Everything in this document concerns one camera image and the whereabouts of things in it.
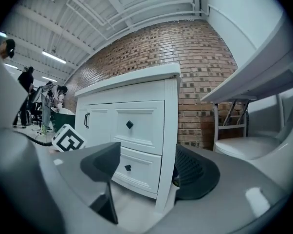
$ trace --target white countertop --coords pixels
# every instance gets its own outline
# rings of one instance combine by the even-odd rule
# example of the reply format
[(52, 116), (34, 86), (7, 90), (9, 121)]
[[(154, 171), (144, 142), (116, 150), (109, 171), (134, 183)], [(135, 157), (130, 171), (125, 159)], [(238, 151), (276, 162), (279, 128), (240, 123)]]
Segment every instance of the white countertop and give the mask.
[(201, 101), (258, 100), (293, 88), (293, 26), (285, 14), (249, 60)]
[(169, 78), (177, 78), (177, 82), (180, 83), (180, 65), (178, 63), (154, 66), (150, 68), (129, 72), (120, 76), (115, 76), (107, 80), (97, 82), (86, 88), (83, 88), (77, 91), (75, 93), (75, 96), (81, 97), (112, 88)]

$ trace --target drawer knob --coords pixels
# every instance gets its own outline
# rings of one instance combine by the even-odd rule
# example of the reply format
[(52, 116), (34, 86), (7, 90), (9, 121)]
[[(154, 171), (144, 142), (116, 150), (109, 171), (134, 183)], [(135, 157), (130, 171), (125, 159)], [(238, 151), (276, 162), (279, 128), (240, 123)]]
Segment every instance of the drawer knob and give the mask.
[(125, 166), (126, 171), (131, 171), (131, 165)]
[(130, 129), (130, 128), (132, 128), (133, 123), (129, 120), (129, 121), (126, 123), (126, 126)]

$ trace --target brick wall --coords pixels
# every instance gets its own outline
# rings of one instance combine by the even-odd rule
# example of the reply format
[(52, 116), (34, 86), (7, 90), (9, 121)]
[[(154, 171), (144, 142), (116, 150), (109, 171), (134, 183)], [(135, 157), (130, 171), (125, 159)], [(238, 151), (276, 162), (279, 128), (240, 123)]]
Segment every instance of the brick wall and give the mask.
[[(203, 20), (156, 24), (131, 33), (90, 58), (66, 83), (64, 106), (76, 110), (74, 93), (98, 81), (161, 64), (180, 64), (178, 142), (212, 150), (213, 106), (200, 98), (237, 68), (224, 41)], [(225, 116), (229, 105), (219, 105)], [(221, 137), (229, 137), (227, 132)]]

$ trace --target white cube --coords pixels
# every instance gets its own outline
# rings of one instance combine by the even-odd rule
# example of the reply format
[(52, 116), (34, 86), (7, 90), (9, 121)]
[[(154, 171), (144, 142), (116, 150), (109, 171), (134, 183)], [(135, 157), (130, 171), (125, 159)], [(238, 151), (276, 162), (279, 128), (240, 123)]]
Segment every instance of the white cube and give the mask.
[(64, 124), (51, 142), (60, 152), (82, 149), (86, 146), (86, 140), (69, 124)]

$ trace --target dark green container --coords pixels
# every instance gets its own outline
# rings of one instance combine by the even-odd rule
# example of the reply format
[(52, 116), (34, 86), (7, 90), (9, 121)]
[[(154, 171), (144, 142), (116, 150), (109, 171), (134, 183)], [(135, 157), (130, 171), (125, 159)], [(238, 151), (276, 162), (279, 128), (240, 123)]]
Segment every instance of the dark green container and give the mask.
[(51, 109), (51, 123), (57, 132), (64, 124), (69, 124), (75, 129), (75, 114), (66, 108), (59, 108), (59, 113)]

